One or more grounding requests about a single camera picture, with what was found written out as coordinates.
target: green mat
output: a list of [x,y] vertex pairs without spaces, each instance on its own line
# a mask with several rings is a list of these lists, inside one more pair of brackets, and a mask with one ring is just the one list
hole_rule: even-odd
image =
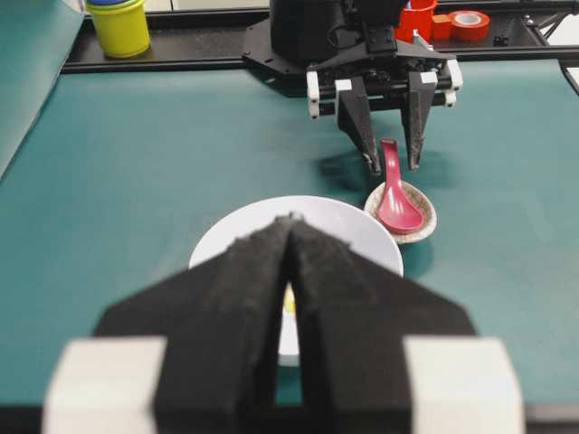
[[[406,176],[439,215],[406,275],[504,339],[526,401],[579,401],[579,99],[554,62],[462,68]],[[374,120],[402,139],[398,112]],[[64,343],[184,268],[226,213],[283,194],[359,206],[378,182],[334,119],[248,71],[61,77],[0,184],[0,402],[41,402]],[[280,399],[296,386],[283,372]]]
[[0,13],[0,179],[58,78],[82,22],[61,0],[4,0]]

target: yellow cup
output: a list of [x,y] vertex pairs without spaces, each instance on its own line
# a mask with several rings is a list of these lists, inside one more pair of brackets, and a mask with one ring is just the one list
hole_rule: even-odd
[[148,37],[145,0],[128,2],[127,6],[103,8],[87,2],[102,50],[110,57],[131,57],[151,44]]

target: white plate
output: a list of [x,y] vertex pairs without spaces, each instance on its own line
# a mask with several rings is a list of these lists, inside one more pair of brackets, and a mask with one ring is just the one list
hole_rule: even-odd
[[[271,224],[276,217],[294,212],[311,226],[347,242],[355,253],[402,276],[402,255],[382,224],[352,205],[317,196],[283,196],[244,206],[218,221],[197,243],[189,268],[223,253],[236,238]],[[285,311],[280,337],[280,364],[299,364],[295,316]]]

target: pink spoon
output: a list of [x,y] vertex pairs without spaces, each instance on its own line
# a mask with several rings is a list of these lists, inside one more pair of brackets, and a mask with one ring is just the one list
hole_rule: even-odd
[[380,144],[384,150],[386,180],[378,218],[390,232],[407,234],[416,231],[422,226],[424,216],[408,200],[402,188],[396,142],[382,139]]

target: tape roll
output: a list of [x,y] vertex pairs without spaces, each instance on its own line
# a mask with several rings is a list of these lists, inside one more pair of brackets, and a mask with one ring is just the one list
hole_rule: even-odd
[[460,41],[479,41],[489,34],[490,18],[477,11],[456,11],[449,14],[451,38]]

